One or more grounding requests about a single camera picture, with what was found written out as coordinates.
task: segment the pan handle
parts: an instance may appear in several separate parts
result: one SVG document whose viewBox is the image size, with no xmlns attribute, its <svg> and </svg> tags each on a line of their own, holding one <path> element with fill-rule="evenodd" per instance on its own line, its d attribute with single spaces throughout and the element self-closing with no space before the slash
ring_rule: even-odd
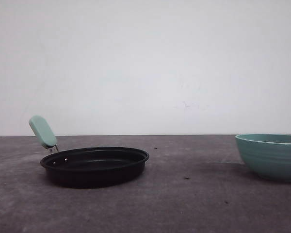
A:
<svg viewBox="0 0 291 233">
<path fill-rule="evenodd" d="M 53 153 L 52 149 L 58 152 L 57 138 L 55 137 L 53 131 L 43 117 L 31 117 L 29 120 L 29 125 L 36 137 L 38 138 L 42 147 L 48 149 L 50 153 Z"/>
</svg>

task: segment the frying pan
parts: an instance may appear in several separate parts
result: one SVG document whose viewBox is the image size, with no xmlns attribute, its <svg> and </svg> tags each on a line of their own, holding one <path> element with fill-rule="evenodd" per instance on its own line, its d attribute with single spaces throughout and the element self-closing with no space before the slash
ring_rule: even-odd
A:
<svg viewBox="0 0 291 233">
<path fill-rule="evenodd" d="M 139 176 L 149 154 L 125 147 L 91 147 L 58 151 L 57 139 L 46 120 L 33 116 L 29 125 L 50 155 L 40 161 L 47 177 L 55 184 L 91 188 L 110 186 Z"/>
</svg>

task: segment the table surface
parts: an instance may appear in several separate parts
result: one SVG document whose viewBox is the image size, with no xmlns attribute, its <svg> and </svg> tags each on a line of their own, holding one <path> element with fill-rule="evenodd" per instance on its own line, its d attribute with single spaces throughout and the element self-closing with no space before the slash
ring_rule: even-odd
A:
<svg viewBox="0 0 291 233">
<path fill-rule="evenodd" d="M 150 158 L 128 183 L 71 189 L 46 179 L 35 137 L 0 137 L 0 233 L 291 233 L 291 183 L 250 172 L 233 135 L 61 136 L 58 145 Z"/>
</svg>

